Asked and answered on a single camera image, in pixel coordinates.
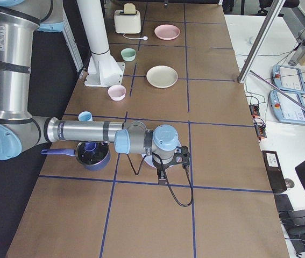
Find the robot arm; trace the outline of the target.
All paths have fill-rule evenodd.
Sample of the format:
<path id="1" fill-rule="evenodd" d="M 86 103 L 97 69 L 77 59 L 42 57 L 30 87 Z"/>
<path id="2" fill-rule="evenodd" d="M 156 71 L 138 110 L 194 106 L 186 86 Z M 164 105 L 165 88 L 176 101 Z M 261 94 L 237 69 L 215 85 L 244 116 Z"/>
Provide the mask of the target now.
<path id="1" fill-rule="evenodd" d="M 189 169 L 190 153 L 180 146 L 173 126 L 149 130 L 144 123 L 71 121 L 32 116 L 27 109 L 33 33 L 63 30 L 62 1 L 0 1 L 0 160 L 8 160 L 45 142 L 76 141 L 75 149 L 44 149 L 66 154 L 90 170 L 110 161 L 109 143 L 122 154 L 150 157 L 158 182 L 169 183 L 168 167 Z"/>

